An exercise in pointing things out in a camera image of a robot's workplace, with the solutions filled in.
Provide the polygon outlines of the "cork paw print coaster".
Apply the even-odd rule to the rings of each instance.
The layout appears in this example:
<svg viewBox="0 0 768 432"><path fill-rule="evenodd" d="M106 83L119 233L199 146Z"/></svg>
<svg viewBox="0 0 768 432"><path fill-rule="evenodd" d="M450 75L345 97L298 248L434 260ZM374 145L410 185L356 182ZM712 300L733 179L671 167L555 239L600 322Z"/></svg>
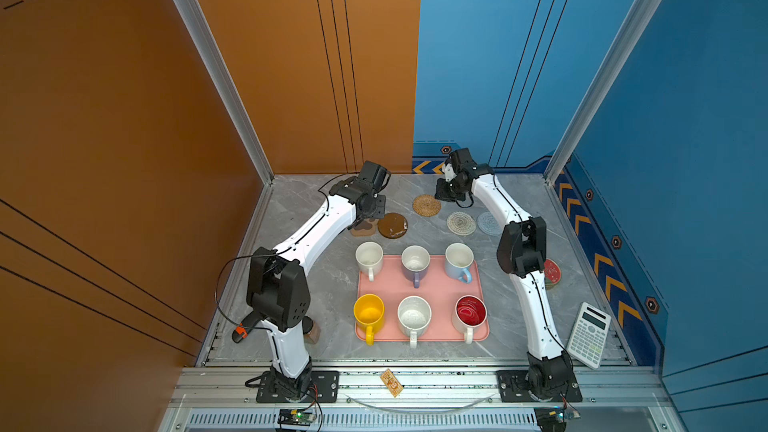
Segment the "cork paw print coaster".
<svg viewBox="0 0 768 432"><path fill-rule="evenodd" d="M355 237L369 237L376 234L378 229L377 219L365 219L350 229L350 233Z"/></svg>

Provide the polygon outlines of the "dark brown round coaster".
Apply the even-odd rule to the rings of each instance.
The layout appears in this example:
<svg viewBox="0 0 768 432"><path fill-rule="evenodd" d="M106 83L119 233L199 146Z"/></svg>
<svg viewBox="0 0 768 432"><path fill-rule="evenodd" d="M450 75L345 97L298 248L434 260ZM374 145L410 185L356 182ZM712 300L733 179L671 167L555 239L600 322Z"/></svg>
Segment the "dark brown round coaster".
<svg viewBox="0 0 768 432"><path fill-rule="evenodd" d="M399 213L387 213L377 223L379 233L388 239L403 237L408 231L408 221Z"/></svg>

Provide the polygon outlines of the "woven rattan round coaster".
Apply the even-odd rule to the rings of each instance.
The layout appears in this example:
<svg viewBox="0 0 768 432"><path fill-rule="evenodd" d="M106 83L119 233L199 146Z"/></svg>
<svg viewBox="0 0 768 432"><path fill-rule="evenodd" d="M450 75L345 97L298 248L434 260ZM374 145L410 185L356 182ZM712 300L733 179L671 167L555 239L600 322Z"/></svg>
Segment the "woven rattan round coaster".
<svg viewBox="0 0 768 432"><path fill-rule="evenodd" d="M413 211L422 217L436 216L441 207L441 202L429 194L419 195L412 202Z"/></svg>

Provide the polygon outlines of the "multicolour woven round coaster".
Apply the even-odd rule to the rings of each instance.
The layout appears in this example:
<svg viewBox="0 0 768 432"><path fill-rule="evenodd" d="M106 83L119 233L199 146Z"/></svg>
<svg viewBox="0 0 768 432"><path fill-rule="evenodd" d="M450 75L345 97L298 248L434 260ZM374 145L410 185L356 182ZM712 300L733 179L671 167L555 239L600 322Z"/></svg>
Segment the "multicolour woven round coaster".
<svg viewBox="0 0 768 432"><path fill-rule="evenodd" d="M462 237L473 234L477 229L473 217L465 212L454 212L450 214L446 220L446 224L450 232Z"/></svg>

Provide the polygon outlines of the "light blue woven coaster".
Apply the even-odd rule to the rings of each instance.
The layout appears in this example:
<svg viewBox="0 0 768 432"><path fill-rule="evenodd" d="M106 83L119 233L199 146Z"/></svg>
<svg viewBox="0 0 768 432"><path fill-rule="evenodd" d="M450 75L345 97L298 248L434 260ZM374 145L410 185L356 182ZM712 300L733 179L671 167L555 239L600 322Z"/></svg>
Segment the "light blue woven coaster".
<svg viewBox="0 0 768 432"><path fill-rule="evenodd" d="M500 236L503 231L503 227L494 218L493 214L486 211L481 213L477 217L477 227L481 232L489 236Z"/></svg>

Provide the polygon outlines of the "cream white mug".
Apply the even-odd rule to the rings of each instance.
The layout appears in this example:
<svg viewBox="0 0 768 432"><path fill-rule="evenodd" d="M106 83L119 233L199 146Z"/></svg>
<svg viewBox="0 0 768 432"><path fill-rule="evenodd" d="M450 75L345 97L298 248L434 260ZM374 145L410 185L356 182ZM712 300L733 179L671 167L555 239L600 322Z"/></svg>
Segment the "cream white mug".
<svg viewBox="0 0 768 432"><path fill-rule="evenodd" d="M359 245L355 251L355 260L359 272L370 282L383 267L384 253L382 247L373 241L365 242Z"/></svg>

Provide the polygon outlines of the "light blue mug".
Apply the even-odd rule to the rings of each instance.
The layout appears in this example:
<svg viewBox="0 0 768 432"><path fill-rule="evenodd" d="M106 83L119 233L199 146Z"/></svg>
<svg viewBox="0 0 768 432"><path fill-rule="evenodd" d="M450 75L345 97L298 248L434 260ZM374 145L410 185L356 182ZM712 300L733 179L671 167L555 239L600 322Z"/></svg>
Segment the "light blue mug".
<svg viewBox="0 0 768 432"><path fill-rule="evenodd" d="M471 266L474 263L474 253L463 243L449 245L444 254L444 272L455 280L470 284L473 280Z"/></svg>

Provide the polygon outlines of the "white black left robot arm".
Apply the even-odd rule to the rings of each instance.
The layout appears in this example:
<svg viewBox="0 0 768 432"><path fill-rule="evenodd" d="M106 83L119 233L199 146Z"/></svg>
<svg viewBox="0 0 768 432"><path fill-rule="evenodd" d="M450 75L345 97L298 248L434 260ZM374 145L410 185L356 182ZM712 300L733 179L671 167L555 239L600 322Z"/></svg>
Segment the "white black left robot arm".
<svg viewBox="0 0 768 432"><path fill-rule="evenodd" d="M235 324L231 337L238 343L254 330L267 332L272 361L265 383L289 400L304 398L311 384L303 332L311 303L307 275L337 235L366 219L384 217L382 191L390 177L385 167L365 162L356 175L334 184L291 236L249 256L246 304L251 312Z"/></svg>

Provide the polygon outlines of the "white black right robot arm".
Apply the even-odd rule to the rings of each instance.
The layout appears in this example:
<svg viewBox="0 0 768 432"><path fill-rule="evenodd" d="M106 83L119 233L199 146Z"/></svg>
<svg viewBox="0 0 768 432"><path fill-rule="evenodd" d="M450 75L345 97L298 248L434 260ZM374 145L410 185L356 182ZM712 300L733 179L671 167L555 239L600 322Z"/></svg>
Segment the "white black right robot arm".
<svg viewBox="0 0 768 432"><path fill-rule="evenodd" d="M513 283L527 333L527 390L536 400L582 400L573 360L555 327L544 266L547 224L524 210L504 189L491 166L477 163L467 148L451 152L437 181L435 198L461 205L479 200L502 227L496 257Z"/></svg>

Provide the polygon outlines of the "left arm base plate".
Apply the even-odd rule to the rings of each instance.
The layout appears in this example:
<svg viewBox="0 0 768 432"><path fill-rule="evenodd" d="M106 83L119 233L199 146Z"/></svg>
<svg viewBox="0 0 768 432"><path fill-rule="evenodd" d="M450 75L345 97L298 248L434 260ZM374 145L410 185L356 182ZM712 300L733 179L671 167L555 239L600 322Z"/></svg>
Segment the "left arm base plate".
<svg viewBox="0 0 768 432"><path fill-rule="evenodd" d="M257 387L258 403L335 403L339 392L340 374L337 370L312 370L298 378L288 378L275 369L260 376Z"/></svg>

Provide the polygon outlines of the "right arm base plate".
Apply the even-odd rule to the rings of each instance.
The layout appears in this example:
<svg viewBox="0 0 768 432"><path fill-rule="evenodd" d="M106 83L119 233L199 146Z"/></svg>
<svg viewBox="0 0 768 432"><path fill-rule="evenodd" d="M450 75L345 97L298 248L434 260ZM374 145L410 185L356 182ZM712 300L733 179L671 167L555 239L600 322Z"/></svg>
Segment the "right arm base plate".
<svg viewBox="0 0 768 432"><path fill-rule="evenodd" d="M546 375L536 370L504 369L496 372L498 392L504 403L580 403L583 395L575 374Z"/></svg>

